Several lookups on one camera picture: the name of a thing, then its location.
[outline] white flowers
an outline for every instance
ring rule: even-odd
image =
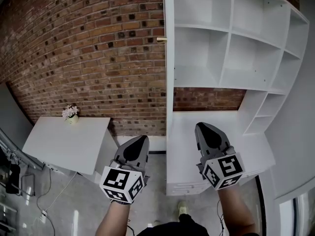
[[[80,110],[77,106],[72,107],[71,105],[68,105],[65,110],[63,110],[63,118],[67,120],[68,118],[73,117],[76,115]]]

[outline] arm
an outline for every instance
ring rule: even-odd
[[[125,236],[130,205],[112,202],[95,236]]]
[[[230,236],[255,233],[255,222],[250,210],[242,200],[239,186],[234,185],[218,191],[223,217]]]

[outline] shoe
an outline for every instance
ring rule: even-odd
[[[182,214],[188,214],[188,206],[187,206],[186,201],[181,201],[178,203],[178,211],[179,211],[178,216]]]

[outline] concrete floor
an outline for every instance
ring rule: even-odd
[[[218,236],[220,234],[221,225],[217,216],[219,197],[216,191],[209,188],[200,195],[167,197],[165,196],[165,155],[149,155],[146,168],[147,174],[151,178],[131,206],[129,215],[129,225],[133,227],[136,235],[145,229],[148,223],[153,223],[155,220],[162,223],[177,221],[176,207],[180,200],[187,201],[190,215],[195,222],[208,230],[209,235]],[[51,190],[46,196],[40,198],[40,207],[46,209],[72,176],[52,172]],[[49,221],[46,221],[45,224],[38,220],[35,221],[40,216],[36,198],[45,193],[48,188],[49,170],[46,168],[43,172],[36,172],[36,197],[30,197],[27,200],[26,197],[7,196],[7,201],[18,210],[18,233],[16,235],[53,235]],[[255,180],[244,184],[241,190],[245,203],[255,217],[257,229],[261,235],[260,204]],[[54,224],[56,236],[93,236],[108,207],[109,199],[105,197],[101,189],[83,176],[76,175],[68,188],[48,210],[48,216]]]

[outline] white shelving unit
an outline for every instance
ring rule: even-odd
[[[309,21],[286,0],[165,0],[167,194],[209,187],[198,172],[199,121],[224,131],[251,178],[275,164],[264,131],[300,69]],[[173,112],[174,87],[247,89],[238,111]]]

